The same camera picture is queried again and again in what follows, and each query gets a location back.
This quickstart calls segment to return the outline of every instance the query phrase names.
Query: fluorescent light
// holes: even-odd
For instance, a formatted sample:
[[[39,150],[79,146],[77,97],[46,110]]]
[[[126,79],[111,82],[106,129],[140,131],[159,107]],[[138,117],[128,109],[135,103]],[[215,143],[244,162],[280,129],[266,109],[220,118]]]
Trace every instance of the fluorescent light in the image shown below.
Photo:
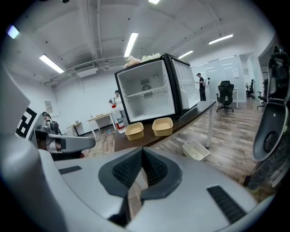
[[[57,66],[51,59],[49,59],[45,54],[43,54],[41,57],[39,57],[39,59],[41,59],[43,62],[45,62],[48,66],[50,66],[51,68],[53,68],[55,71],[57,71],[58,73],[63,73],[64,71]]]
[[[127,44],[127,48],[126,48],[124,57],[129,57],[130,56],[131,50],[132,50],[133,45],[134,45],[134,43],[135,43],[135,41],[137,39],[137,36],[138,36],[138,33],[134,33],[134,32],[131,33],[131,36],[130,36],[129,42]]]
[[[157,4],[160,0],[148,0],[151,3]]]
[[[211,42],[209,42],[208,44],[214,44],[214,43],[216,43],[216,42],[218,42],[218,41],[221,41],[221,40],[224,40],[224,39],[228,39],[228,38],[231,38],[231,37],[233,37],[233,36],[234,36],[233,34],[230,34],[230,35],[227,35],[227,36],[221,37],[221,38],[219,38],[219,39],[216,39],[216,40],[214,40],[214,41],[211,41]]]
[[[9,28],[7,34],[10,35],[10,37],[14,39],[19,34],[19,31],[12,25]]]
[[[186,54],[183,54],[182,56],[178,57],[178,59],[181,59],[182,57],[185,57],[185,56],[187,56],[188,54],[191,54],[191,53],[193,53],[193,50],[190,50]]]
[[[206,62],[206,63],[208,63],[208,62]],[[201,66],[201,65],[206,64],[206,63],[199,64],[199,65],[197,65],[196,67]]]
[[[228,56],[228,57],[225,57],[225,58],[220,58],[220,60],[223,60],[223,59],[226,59],[226,58],[230,58],[230,57],[234,57],[234,56]]]

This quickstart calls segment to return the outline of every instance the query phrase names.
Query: tan plastic container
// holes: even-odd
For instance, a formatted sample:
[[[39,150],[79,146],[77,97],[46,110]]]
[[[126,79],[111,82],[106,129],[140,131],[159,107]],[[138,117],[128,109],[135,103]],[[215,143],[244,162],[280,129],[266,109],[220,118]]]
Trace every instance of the tan plastic container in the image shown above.
[[[172,127],[171,118],[159,118],[153,122],[152,130],[155,136],[168,136],[172,134]]]
[[[144,136],[144,127],[142,122],[137,122],[126,127],[125,135],[128,140],[136,140]]]

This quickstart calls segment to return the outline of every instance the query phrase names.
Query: fridge shelf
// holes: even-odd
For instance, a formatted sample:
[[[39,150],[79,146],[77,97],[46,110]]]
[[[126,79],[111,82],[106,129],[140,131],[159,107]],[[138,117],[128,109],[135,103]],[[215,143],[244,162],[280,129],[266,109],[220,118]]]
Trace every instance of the fridge shelf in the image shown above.
[[[144,95],[146,95],[147,93],[157,94],[157,93],[166,92],[166,91],[168,91],[168,86],[163,86],[163,87],[154,88],[154,89],[142,91],[142,92],[139,92],[139,93],[135,93],[135,94],[126,96],[126,98],[144,97]]]

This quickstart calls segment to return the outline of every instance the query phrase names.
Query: office chair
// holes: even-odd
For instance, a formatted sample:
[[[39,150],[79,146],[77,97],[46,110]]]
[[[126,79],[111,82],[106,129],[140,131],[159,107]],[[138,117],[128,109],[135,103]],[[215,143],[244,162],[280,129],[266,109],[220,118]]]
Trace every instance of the office chair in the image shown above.
[[[221,109],[225,109],[226,114],[227,114],[228,109],[234,112],[233,108],[228,107],[232,103],[232,91],[234,89],[234,85],[228,84],[228,83],[229,82],[227,83],[222,82],[222,84],[218,86],[220,97],[218,97],[218,93],[217,93],[217,101],[222,103],[222,106],[219,106],[217,108],[217,112]]]
[[[265,104],[266,104],[266,102],[267,102],[268,79],[266,79],[266,80],[264,81],[264,95],[261,96],[261,93],[262,93],[262,92],[260,92],[260,91],[258,91],[258,93],[260,94],[260,95],[258,96],[258,98],[259,98],[260,100],[262,100],[263,103],[262,103],[262,105],[257,106],[257,109],[258,109],[259,107],[262,107],[262,111],[264,111],[264,107],[265,107]]]
[[[255,98],[255,96],[253,95],[253,93],[254,93],[254,79],[252,79],[252,81],[251,81],[251,87],[246,86],[246,88],[247,88],[246,96],[251,97],[251,98]]]

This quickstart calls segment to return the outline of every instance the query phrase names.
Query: mini fridge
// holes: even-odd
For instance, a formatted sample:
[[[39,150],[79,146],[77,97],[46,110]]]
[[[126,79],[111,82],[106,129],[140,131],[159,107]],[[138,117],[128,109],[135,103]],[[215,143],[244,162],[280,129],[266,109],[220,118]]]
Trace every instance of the mini fridge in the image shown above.
[[[169,54],[115,73],[128,123],[179,118],[200,101],[190,64]]]

